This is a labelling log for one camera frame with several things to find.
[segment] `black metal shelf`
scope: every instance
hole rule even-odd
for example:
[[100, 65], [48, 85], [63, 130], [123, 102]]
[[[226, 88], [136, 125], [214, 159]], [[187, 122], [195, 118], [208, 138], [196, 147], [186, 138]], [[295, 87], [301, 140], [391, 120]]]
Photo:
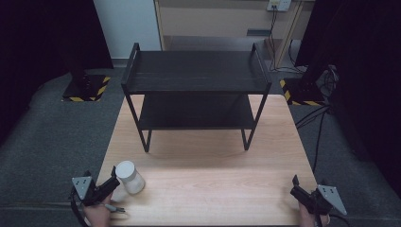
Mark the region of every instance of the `black metal shelf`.
[[[261, 56], [256, 45], [247, 52], [141, 51], [135, 44], [121, 86], [145, 151], [153, 130], [241, 130], [247, 150], [271, 87]], [[250, 94], [263, 96], [254, 118]], [[139, 117], [131, 95], [145, 95]]]
[[143, 130], [224, 130], [253, 127], [247, 95], [145, 95]]

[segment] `hand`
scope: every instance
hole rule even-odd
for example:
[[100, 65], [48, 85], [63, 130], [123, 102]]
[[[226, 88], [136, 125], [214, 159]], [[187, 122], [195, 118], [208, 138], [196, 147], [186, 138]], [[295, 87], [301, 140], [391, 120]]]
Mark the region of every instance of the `hand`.
[[104, 204], [110, 204], [113, 192], [104, 199], [103, 204], [93, 206], [83, 206], [83, 212], [93, 227], [110, 226], [110, 211]]
[[[309, 214], [304, 205], [298, 202], [300, 205], [300, 227], [315, 227], [315, 215]], [[323, 227], [328, 225], [330, 217], [328, 215], [321, 216]]]

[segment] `shelf top surface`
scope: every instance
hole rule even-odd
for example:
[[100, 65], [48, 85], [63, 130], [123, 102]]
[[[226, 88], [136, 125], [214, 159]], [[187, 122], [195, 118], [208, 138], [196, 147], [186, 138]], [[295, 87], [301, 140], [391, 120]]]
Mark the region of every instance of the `shelf top surface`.
[[131, 94], [269, 90], [254, 51], [139, 51], [131, 67]]

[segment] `shelf leg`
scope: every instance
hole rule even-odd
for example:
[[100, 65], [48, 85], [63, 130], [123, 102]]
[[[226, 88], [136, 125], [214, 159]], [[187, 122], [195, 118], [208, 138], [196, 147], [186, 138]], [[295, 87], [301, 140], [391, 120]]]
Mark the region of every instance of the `shelf leg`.
[[127, 99], [128, 105], [130, 106], [130, 110], [131, 110], [131, 113], [132, 113], [132, 116], [133, 116], [133, 120], [135, 121], [136, 129], [138, 130], [139, 137], [141, 138], [142, 146], [144, 147], [145, 152], [149, 152], [151, 131], [148, 132], [148, 140], [146, 142], [144, 133], [142, 132], [142, 130], [141, 130], [140, 126], [139, 126], [139, 118], [138, 118], [138, 115], [136, 114], [135, 108], [133, 107], [131, 96], [130, 96], [130, 94], [126, 93], [125, 97]]
[[248, 150], [250, 148], [251, 141], [252, 141], [253, 135], [254, 135], [254, 131], [256, 130], [257, 123], [259, 122], [259, 118], [260, 118], [260, 115], [262, 114], [263, 107], [265, 106], [267, 98], [268, 98], [268, 95], [263, 95], [262, 100], [260, 101], [259, 109], [257, 110], [256, 118], [253, 121], [253, 127], [252, 127], [252, 130], [251, 130], [250, 136], [248, 137], [248, 140], [247, 140], [247, 137], [245, 135], [245, 130], [241, 129], [242, 141], [244, 142], [244, 149], [245, 150]]

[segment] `wooden table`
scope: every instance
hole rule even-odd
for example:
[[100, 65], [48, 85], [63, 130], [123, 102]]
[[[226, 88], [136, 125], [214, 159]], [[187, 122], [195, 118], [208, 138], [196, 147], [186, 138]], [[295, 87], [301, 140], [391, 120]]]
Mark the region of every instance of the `wooden table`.
[[[253, 110], [260, 97], [250, 96]], [[140, 108], [143, 97], [133, 98]], [[127, 214], [113, 215], [112, 225], [297, 225], [291, 180], [297, 174], [303, 188], [316, 187], [282, 96], [268, 96], [248, 151], [237, 139], [240, 131], [155, 131], [152, 136], [152, 149], [145, 153], [124, 101], [97, 184], [110, 178], [113, 166], [131, 160], [146, 185], [134, 196], [117, 187], [114, 204]]]

